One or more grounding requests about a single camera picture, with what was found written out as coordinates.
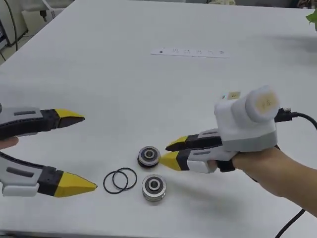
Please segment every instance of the ball bearing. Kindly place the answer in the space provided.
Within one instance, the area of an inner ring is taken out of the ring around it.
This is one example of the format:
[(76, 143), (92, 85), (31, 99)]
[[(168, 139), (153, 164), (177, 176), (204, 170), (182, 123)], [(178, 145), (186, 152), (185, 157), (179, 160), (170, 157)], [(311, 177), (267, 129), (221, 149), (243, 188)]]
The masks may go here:
[(161, 201), (166, 195), (166, 182), (160, 175), (146, 176), (142, 182), (142, 193), (150, 202)]
[(143, 168), (152, 168), (159, 163), (159, 150), (153, 146), (142, 148), (138, 155), (138, 163)]

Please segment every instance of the o-ring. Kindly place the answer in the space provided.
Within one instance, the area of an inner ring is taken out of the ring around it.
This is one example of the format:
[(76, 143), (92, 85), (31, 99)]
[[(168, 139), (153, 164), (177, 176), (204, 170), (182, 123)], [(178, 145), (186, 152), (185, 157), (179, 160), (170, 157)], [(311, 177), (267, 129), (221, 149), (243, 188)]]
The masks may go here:
[[(135, 176), (135, 182), (130, 186), (130, 187), (119, 187), (118, 185), (116, 185), (115, 184), (115, 182), (114, 182), (114, 176), (116, 175), (116, 173), (118, 172), (121, 172), (122, 173), (122, 170), (128, 170), (128, 171), (131, 171), (132, 173), (134, 173), (134, 176)], [(118, 169), (115, 173), (113, 173), (113, 175), (112, 175), (112, 184), (116, 187), (116, 188), (118, 188), (118, 189), (121, 189), (121, 190), (123, 190), (123, 191), (126, 191), (126, 190), (130, 190), (131, 188), (133, 188), (136, 184), (137, 184), (137, 181), (138, 181), (138, 176), (137, 176), (137, 173), (133, 170), (133, 169), (131, 169), (131, 168), (127, 168), (127, 167), (123, 167), (123, 168), (121, 168), (121, 169)]]
[[(122, 190), (120, 190), (120, 191), (118, 191), (118, 192), (111, 192), (111, 191), (109, 191), (109, 190), (106, 188), (105, 181), (106, 181), (107, 177), (109, 177), (109, 176), (112, 175), (112, 174), (116, 174), (116, 173), (123, 174), (123, 175), (125, 176), (125, 178), (127, 179), (127, 183), (125, 184), (125, 186), (124, 186), (124, 188), (123, 188)], [(118, 171), (118, 170), (117, 170), (117, 171), (112, 171), (112, 172), (110, 172), (109, 174), (106, 175), (106, 177), (104, 178), (103, 185), (104, 185), (104, 189), (105, 189), (105, 191), (106, 191), (107, 193), (110, 193), (110, 194), (119, 194), (119, 193), (123, 192), (123, 191), (127, 188), (128, 183), (129, 183), (128, 176), (127, 176), (124, 172), (121, 172), (121, 171)]]

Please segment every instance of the sticker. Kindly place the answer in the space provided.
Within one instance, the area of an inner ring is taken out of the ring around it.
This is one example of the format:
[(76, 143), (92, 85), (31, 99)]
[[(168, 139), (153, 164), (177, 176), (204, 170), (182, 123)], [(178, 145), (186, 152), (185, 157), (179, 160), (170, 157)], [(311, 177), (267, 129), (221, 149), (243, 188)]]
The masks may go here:
[(228, 98), (227, 100), (233, 100), (233, 99), (239, 99), (241, 92), (237, 91), (237, 92), (230, 92), (228, 94)]
[(260, 114), (265, 114), (269, 110), (276, 107), (278, 100), (273, 92), (265, 93), (257, 98), (256, 108), (259, 110)]
[(151, 55), (161, 56), (186, 56), (186, 57), (207, 57), (207, 58), (229, 58), (225, 51), (210, 51), (210, 50), (193, 50), (179, 48), (161, 48), (151, 51)]

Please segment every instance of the black cable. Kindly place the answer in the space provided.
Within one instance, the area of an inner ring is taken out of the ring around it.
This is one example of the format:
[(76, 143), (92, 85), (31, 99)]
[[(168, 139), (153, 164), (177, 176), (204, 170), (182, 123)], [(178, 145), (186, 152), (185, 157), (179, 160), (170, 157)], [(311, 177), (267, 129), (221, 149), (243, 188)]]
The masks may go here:
[(3, 59), (4, 61), (6, 61), (6, 59), (5, 59), (5, 57), (3, 56), (3, 54), (2, 54), (1, 51), (0, 51), (0, 56), (2, 57), (2, 59)]
[(305, 210), (302, 209), (299, 211), (299, 213), (297, 213), (280, 231), (279, 233), (276, 235), (275, 238), (280, 238), (284, 232), (294, 223), (296, 222), (303, 214), (305, 213)]
[[(317, 121), (315, 121), (312, 117), (309, 115), (306, 115), (304, 113), (297, 113), (297, 112), (291, 112), (290, 109), (279, 109), (277, 116), (275, 117), (275, 122), (280, 122), (280, 121), (289, 121), (292, 120), (293, 118), (305, 118), (309, 120), (317, 130)], [(301, 209), (299, 213), (297, 213), (280, 231), (279, 233), (275, 236), (275, 238), (280, 238), (284, 232), (294, 223), (296, 222), (303, 214), (305, 213), (304, 209)]]
[(317, 130), (317, 121), (315, 121), (312, 117), (310, 117), (309, 115), (306, 115), (304, 113), (293, 113), (293, 116), (294, 118), (296, 117), (300, 117), (300, 118), (305, 118), (307, 120), (309, 120), (313, 125), (314, 127), (316, 128)]
[(9, 10), (9, 13), (10, 13), (10, 17), (11, 17), (11, 20), (12, 20), (12, 24), (13, 24), (14, 37), (15, 37), (15, 51), (18, 51), (18, 36), (17, 36), (17, 33), (16, 33), (16, 25), (15, 25), (14, 17), (13, 17), (13, 14), (12, 14), (12, 11), (11, 11), (11, 7), (10, 7), (8, 1), (4, 0), (4, 2), (5, 2), (5, 4), (8, 7), (8, 10)]

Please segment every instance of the green leaf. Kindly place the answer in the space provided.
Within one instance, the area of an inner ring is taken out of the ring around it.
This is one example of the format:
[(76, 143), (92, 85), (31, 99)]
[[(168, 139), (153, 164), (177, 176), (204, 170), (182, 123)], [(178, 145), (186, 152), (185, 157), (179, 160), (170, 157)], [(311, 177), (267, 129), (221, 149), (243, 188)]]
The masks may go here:
[(312, 23), (317, 23), (317, 9), (310, 15), (306, 16), (307, 20)]

